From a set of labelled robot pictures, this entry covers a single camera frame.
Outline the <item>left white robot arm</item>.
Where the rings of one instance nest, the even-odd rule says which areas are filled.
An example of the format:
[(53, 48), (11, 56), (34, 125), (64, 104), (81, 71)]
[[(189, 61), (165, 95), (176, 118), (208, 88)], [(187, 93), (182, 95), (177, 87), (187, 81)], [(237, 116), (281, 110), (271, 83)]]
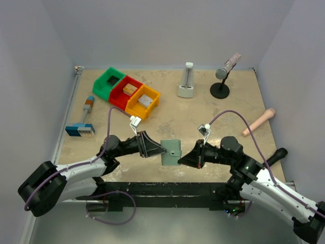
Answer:
[(66, 165), (43, 162), (18, 188), (18, 194), (25, 203), (24, 210), (40, 217), (59, 202), (93, 195), (99, 178), (119, 166), (117, 157), (138, 153), (149, 158), (166, 152), (146, 131), (125, 141), (110, 135), (105, 138), (99, 153), (88, 160)]

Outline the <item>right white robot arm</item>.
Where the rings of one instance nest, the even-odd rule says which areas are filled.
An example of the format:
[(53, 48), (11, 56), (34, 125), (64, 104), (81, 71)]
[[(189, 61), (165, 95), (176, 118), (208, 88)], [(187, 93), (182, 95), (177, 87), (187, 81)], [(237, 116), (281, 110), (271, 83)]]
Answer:
[(222, 138), (220, 147), (198, 140), (178, 164), (201, 169), (205, 163), (230, 166), (230, 179), (216, 190), (224, 202), (241, 196), (263, 205), (293, 225), (294, 233), (307, 243), (317, 243), (324, 230), (324, 202), (310, 200), (271, 176), (261, 164), (243, 152), (233, 136)]

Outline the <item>green card holder wallet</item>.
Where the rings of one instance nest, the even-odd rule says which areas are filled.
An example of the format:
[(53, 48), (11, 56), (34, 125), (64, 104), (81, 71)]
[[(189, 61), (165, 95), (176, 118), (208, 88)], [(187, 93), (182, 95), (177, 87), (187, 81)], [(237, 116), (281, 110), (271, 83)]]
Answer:
[(166, 152), (161, 154), (161, 164), (163, 166), (180, 166), (178, 160), (182, 156), (181, 140), (166, 139), (160, 141), (161, 146)]

